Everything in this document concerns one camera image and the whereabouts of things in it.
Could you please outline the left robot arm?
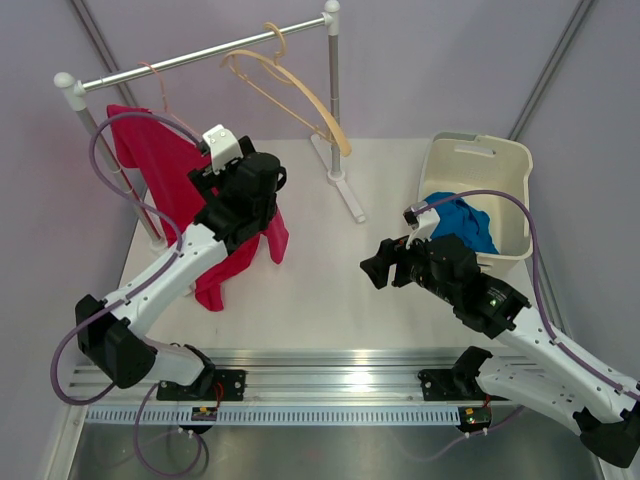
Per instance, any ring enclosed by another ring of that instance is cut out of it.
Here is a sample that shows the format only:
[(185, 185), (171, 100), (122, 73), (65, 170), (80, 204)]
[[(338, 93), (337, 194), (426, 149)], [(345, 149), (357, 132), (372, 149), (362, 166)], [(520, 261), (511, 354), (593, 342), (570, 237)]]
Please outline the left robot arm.
[(256, 151), (243, 137), (220, 168), (194, 169), (189, 179), (205, 205), (171, 248), (129, 285), (102, 300), (87, 295), (76, 305), (79, 349), (119, 389), (153, 380), (188, 399), (214, 391), (216, 367), (206, 355), (146, 335), (198, 278), (267, 230), (287, 174), (276, 156)]

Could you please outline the blue t shirt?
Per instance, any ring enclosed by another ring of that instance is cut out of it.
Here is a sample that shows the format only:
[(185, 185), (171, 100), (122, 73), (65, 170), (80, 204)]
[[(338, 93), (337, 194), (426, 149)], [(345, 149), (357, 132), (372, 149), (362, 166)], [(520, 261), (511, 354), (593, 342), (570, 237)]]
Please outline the blue t shirt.
[(435, 208), (440, 221), (431, 238), (455, 235), (466, 247), (478, 253), (498, 254), (490, 233), (490, 217), (465, 202), (456, 199)]

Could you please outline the pink wire hanger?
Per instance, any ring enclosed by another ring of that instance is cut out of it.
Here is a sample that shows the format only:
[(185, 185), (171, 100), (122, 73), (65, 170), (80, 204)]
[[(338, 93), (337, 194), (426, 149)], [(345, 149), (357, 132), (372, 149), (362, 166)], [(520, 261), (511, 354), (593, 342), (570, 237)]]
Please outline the pink wire hanger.
[(184, 127), (186, 130), (188, 130), (192, 135), (200, 138), (201, 137), (201, 133), (198, 132), (196, 129), (194, 129), (191, 125), (186, 123), (182, 118), (180, 118), (178, 115), (176, 115), (175, 112), (171, 109), (170, 102), (169, 102), (169, 97), (167, 95), (167, 90), (166, 90), (166, 86), (165, 86), (165, 82), (164, 82), (164, 78), (159, 73), (159, 71), (157, 69), (155, 69), (154, 67), (152, 67), (147, 62), (139, 62), (138, 66), (147, 67), (151, 71), (151, 73), (155, 76), (155, 78), (157, 79), (158, 84), (159, 84), (159, 88), (160, 88), (161, 100), (162, 100), (162, 109), (161, 109), (161, 111), (165, 115), (170, 117), (172, 120), (174, 120), (175, 122), (180, 124), (182, 127)]

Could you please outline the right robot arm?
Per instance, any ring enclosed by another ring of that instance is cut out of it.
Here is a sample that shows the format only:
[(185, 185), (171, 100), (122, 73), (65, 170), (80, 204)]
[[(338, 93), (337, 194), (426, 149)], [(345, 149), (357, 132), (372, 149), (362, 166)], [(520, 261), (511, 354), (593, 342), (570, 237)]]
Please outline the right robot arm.
[(534, 375), (478, 348), (452, 370), (464, 397), (481, 392), (512, 400), (579, 436), (601, 460), (619, 468), (639, 451), (639, 387), (556, 327), (508, 283), (481, 271), (475, 253), (454, 235), (435, 240), (386, 239), (361, 261), (373, 285), (414, 283), (449, 304), (471, 330), (517, 351), (543, 369)]

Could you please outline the beige plastic hanger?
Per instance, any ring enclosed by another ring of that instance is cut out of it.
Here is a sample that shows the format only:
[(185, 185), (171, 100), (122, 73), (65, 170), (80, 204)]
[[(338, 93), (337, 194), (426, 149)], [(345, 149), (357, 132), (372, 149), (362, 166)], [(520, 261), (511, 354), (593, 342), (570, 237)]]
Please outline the beige plastic hanger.
[(220, 66), (286, 115), (324, 140), (340, 158), (351, 155), (350, 140), (341, 125), (337, 37), (329, 37), (329, 100), (287, 67), (287, 34), (273, 22), (263, 24), (277, 46), (270, 53), (249, 47), (235, 48), (223, 56)]

